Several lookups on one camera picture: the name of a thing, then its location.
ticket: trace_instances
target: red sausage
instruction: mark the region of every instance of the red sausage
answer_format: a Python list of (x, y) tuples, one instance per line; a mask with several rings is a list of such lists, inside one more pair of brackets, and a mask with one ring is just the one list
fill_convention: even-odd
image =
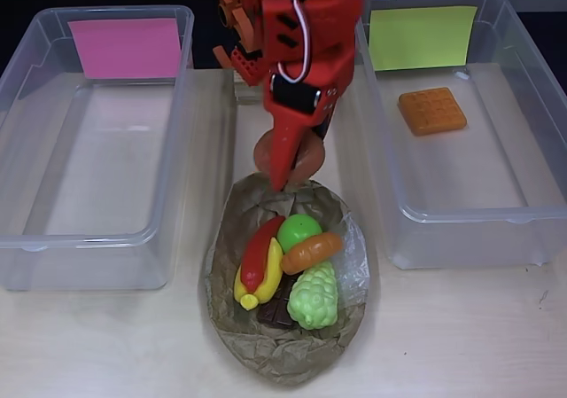
[(269, 242), (276, 236), (284, 221), (284, 216), (270, 219), (258, 228), (248, 242), (240, 266), (240, 281), (248, 293), (254, 293), (264, 280)]

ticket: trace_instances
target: white wire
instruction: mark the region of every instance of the white wire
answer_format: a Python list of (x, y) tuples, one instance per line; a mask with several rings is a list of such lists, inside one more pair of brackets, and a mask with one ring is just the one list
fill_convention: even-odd
[(290, 77), (284, 71), (284, 65), (282, 62), (277, 63), (277, 70), (280, 75), (289, 83), (299, 83), (303, 81), (307, 73), (309, 73), (309, 57), (310, 57), (310, 41), (309, 41), (309, 25), (307, 24), (307, 19), (305, 14), (301, 10), (301, 5), (299, 4), (299, 0), (293, 0), (293, 9), (298, 16), (299, 24), (301, 25), (301, 32), (303, 33), (303, 67), (301, 68), (301, 73), (295, 79)]

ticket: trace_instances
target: toy sausage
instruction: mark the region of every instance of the toy sausage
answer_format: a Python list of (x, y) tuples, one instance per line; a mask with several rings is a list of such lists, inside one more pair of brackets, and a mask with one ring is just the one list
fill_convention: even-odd
[(240, 269), (238, 269), (234, 282), (234, 299), (240, 303), (242, 308), (249, 311), (256, 308), (259, 303), (266, 303), (272, 299), (282, 279), (283, 257), (282, 247), (275, 238), (272, 238), (269, 244), (266, 274), (261, 285), (258, 286), (254, 293), (248, 293), (240, 281)]
[(288, 276), (292, 276), (325, 261), (342, 248), (343, 242), (334, 232), (312, 236), (292, 247), (283, 256), (282, 270)]
[(284, 216), (270, 219), (258, 228), (248, 242), (240, 264), (240, 281), (248, 293), (254, 293), (264, 280), (269, 243), (284, 221)]

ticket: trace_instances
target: brown chocolate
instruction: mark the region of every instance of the brown chocolate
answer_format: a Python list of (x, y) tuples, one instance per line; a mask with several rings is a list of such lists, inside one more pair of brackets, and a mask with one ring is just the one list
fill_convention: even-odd
[(291, 288), (298, 278), (299, 274), (294, 276), (282, 275), (276, 294), (269, 302), (260, 305), (258, 308), (257, 317), (260, 323), (276, 329), (292, 329), (295, 327), (295, 322), (287, 312), (287, 302), (290, 300)]

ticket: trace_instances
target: green apple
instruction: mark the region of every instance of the green apple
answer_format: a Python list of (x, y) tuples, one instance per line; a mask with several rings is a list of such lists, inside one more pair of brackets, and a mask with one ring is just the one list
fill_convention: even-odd
[(277, 241), (284, 253), (288, 253), (292, 247), (301, 243), (306, 238), (321, 234), (321, 225), (309, 215), (292, 215), (283, 221), (277, 231)]

